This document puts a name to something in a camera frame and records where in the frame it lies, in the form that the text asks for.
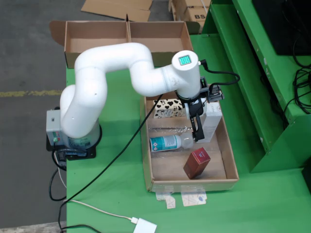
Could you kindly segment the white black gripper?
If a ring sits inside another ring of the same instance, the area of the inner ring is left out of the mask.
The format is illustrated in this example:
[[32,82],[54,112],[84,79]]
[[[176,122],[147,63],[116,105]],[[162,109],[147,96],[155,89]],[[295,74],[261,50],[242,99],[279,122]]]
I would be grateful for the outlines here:
[[204,139],[204,132],[200,116],[205,114],[207,111],[207,100],[208,100],[208,84],[205,76],[200,77],[201,89],[199,93],[191,98],[185,98],[176,92],[178,99],[180,99],[182,106],[185,108],[187,119],[190,119],[192,125],[192,137],[197,142]]

